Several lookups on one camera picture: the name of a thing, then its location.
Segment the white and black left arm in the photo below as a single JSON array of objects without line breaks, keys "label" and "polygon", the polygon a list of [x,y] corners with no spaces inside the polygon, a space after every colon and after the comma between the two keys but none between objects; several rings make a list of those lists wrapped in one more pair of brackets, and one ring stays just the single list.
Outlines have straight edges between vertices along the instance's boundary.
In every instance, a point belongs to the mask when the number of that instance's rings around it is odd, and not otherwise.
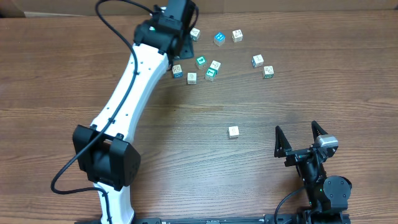
[{"label": "white and black left arm", "polygon": [[72,139],[79,168],[99,193],[98,223],[132,223],[132,184],[141,163],[132,142],[145,105],[174,60],[193,57],[190,31],[198,19],[193,1],[154,6],[151,18],[139,24],[131,56],[111,98],[89,127],[76,127]]}]

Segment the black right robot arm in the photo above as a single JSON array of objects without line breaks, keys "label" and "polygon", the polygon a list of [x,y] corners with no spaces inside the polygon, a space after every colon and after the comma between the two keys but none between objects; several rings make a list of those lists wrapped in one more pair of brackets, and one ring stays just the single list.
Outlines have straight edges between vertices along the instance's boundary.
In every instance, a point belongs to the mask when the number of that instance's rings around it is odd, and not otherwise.
[{"label": "black right robot arm", "polygon": [[[279,126],[275,127],[274,156],[285,158],[285,166],[294,166],[303,186],[278,204],[272,223],[350,223],[348,209],[352,183],[343,176],[327,176],[323,163],[334,156],[338,140],[328,134],[316,121],[312,121],[313,144],[308,148],[294,150]],[[281,206],[292,196],[306,191],[309,206],[300,207],[296,214],[279,215]]]}]

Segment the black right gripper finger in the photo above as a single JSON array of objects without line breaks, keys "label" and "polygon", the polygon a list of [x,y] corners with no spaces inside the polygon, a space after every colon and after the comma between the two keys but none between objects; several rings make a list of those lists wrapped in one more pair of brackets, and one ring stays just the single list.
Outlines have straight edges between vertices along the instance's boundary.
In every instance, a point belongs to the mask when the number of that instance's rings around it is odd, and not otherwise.
[{"label": "black right gripper finger", "polygon": [[328,133],[316,122],[312,121],[312,134],[315,142],[319,142],[324,135]]},{"label": "black right gripper finger", "polygon": [[285,157],[287,152],[292,150],[292,146],[288,142],[285,134],[280,126],[275,127],[275,150],[274,157]]}]

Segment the wooden block turtle drawing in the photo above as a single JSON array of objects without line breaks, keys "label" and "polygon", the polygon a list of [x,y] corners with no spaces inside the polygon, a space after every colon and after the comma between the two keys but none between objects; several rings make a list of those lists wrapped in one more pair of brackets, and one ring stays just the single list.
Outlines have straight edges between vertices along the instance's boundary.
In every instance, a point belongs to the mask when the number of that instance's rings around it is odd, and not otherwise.
[{"label": "wooden block turtle drawing", "polygon": [[231,126],[228,128],[228,137],[230,139],[237,138],[239,136],[239,128],[237,126]]}]

